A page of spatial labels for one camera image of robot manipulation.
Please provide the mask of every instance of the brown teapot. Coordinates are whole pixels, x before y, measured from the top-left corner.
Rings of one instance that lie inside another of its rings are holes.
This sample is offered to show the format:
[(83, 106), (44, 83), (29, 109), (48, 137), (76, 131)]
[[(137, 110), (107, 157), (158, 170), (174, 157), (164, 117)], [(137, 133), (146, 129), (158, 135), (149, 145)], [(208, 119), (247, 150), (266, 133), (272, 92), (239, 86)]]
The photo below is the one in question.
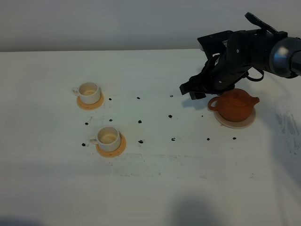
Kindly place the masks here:
[(224, 92), (220, 97), (214, 97), (208, 102), (208, 108), (218, 113), (226, 120), (239, 122), (247, 119), (253, 107), (259, 102), (258, 97), (250, 96), (242, 89)]

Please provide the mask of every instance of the cup handle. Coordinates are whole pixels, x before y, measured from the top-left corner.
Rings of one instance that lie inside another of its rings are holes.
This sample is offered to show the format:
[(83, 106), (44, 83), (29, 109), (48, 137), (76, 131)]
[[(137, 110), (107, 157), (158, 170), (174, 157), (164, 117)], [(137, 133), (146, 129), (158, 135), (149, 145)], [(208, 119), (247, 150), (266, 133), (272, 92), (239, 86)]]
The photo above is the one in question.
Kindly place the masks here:
[(94, 144), (94, 145), (98, 144), (96, 136), (91, 136), (89, 138), (89, 142)]
[(211, 100), (209, 100), (208, 102), (208, 108), (211, 110), (211, 111), (217, 111), (217, 107), (213, 107), (211, 106), (211, 104), (214, 102), (214, 101), (217, 101), (220, 97), (213, 97)]
[(73, 88), (72, 88), (72, 93), (73, 93), (74, 95), (76, 95), (76, 96), (79, 96), (79, 88), (73, 87)]

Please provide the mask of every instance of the white table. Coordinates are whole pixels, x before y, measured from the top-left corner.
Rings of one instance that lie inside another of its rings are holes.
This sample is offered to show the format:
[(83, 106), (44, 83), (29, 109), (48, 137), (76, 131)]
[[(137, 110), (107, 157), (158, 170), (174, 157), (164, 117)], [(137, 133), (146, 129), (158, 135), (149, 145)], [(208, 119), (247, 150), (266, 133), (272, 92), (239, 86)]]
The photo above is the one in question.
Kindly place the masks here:
[[(241, 80), (257, 119), (229, 129), (212, 95), (180, 93), (205, 61), (198, 49), (0, 53), (0, 225), (300, 225), (301, 78)], [(93, 111), (71, 93), (86, 81), (105, 97)], [(119, 157), (88, 145), (103, 125), (126, 137)]]

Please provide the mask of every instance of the cup rim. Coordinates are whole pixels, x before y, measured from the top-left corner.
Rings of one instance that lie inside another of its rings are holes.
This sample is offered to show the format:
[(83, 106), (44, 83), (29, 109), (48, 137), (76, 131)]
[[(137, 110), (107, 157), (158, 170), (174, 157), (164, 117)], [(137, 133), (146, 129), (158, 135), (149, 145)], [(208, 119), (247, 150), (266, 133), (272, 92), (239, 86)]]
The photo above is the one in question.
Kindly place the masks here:
[(80, 87), (81, 87), (82, 85), (85, 85), (85, 84), (87, 84), (87, 83), (92, 83), (92, 84), (96, 85), (96, 86), (97, 86), (97, 89), (95, 90), (94, 93), (92, 93), (92, 94), (90, 94), (90, 95), (83, 95), (83, 94), (81, 94), (80, 91), (79, 91), (79, 94), (80, 94), (81, 96), (83, 96), (83, 97), (89, 97), (89, 96), (92, 96), (92, 95), (94, 95), (94, 94), (99, 90), (99, 86), (98, 86), (95, 82), (91, 82), (91, 81), (82, 83), (82, 84), (79, 86), (79, 89), (80, 89)]
[[(99, 132), (100, 132), (102, 129), (105, 129), (105, 128), (113, 128), (114, 130), (117, 131), (117, 137), (116, 137), (116, 139), (115, 139), (112, 143), (104, 144), (103, 142), (101, 142), (101, 141), (98, 139), (98, 134), (99, 134)], [(97, 139), (97, 141), (98, 141), (99, 143), (101, 143), (102, 145), (104, 145), (104, 146), (109, 146), (109, 145), (114, 144), (114, 143), (118, 140), (118, 136), (120, 136), (120, 133), (119, 133), (118, 129), (116, 129), (116, 128), (113, 127), (113, 126), (104, 126), (104, 127), (102, 127), (100, 130), (98, 130), (97, 135), (96, 135), (96, 139)]]

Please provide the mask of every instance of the robotic arm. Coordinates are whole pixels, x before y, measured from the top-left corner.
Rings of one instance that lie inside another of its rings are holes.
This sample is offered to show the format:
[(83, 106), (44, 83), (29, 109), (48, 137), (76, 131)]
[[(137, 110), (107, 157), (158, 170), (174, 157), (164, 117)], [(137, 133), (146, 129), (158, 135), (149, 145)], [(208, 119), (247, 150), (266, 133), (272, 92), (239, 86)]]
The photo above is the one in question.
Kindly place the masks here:
[[(261, 81), (263, 71), (288, 79), (301, 75), (301, 40), (277, 32), (251, 13), (245, 17), (260, 29), (198, 38), (208, 60), (201, 73), (180, 86), (182, 95), (189, 92), (191, 99), (205, 98), (206, 93), (220, 95), (242, 78)], [(262, 74), (260, 79), (249, 77), (251, 67)]]

